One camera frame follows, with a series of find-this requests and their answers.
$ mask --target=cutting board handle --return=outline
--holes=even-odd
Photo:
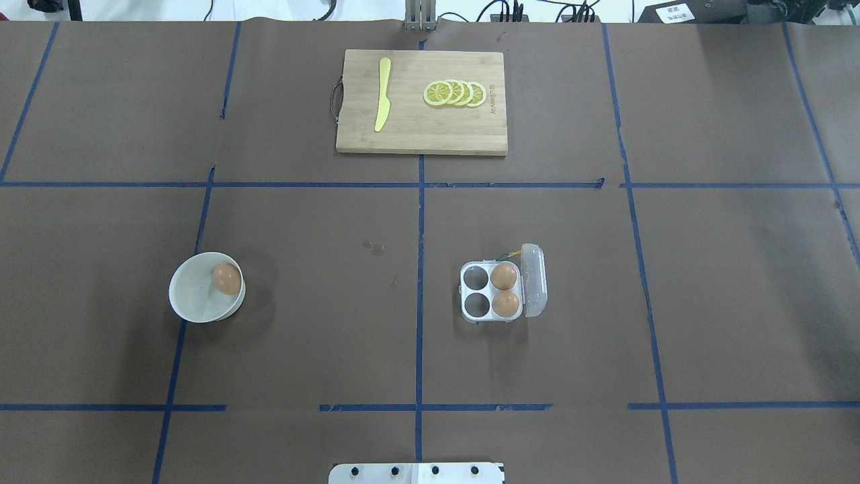
[[[337,88],[341,88],[341,106],[335,112],[335,100],[337,97]],[[343,74],[341,74],[341,78],[337,80],[337,84],[331,90],[331,98],[329,99],[329,111],[331,111],[331,115],[335,117],[335,124],[337,124],[341,120],[341,108],[343,107]]]

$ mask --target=brown egg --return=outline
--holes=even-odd
[[[237,295],[242,289],[242,276],[233,264],[221,264],[212,269],[212,284],[226,295]]]
[[[502,318],[510,318],[519,311],[519,297],[511,291],[502,291],[493,298],[493,311]]]
[[[509,262],[499,264],[493,269],[489,280],[496,288],[507,291],[517,283],[517,269]]]

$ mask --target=bowl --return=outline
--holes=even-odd
[[[212,269],[232,264],[239,270],[242,288],[237,295],[226,295],[212,283]],[[168,289],[170,306],[180,318],[190,323],[222,320],[242,305],[245,299],[245,277],[233,258],[221,252],[203,252],[189,258],[174,272]]]

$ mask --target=yellow knife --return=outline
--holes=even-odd
[[[379,105],[377,106],[377,123],[373,130],[379,133],[388,120],[391,101],[386,96],[388,92],[388,76],[391,74],[391,59],[383,57],[379,60]]]

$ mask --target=cutting board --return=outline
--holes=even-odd
[[[379,60],[391,59],[388,120],[373,128],[379,100]],[[483,84],[477,108],[429,106],[424,88],[459,79]],[[347,50],[337,126],[342,153],[507,155],[505,61],[502,53]]]

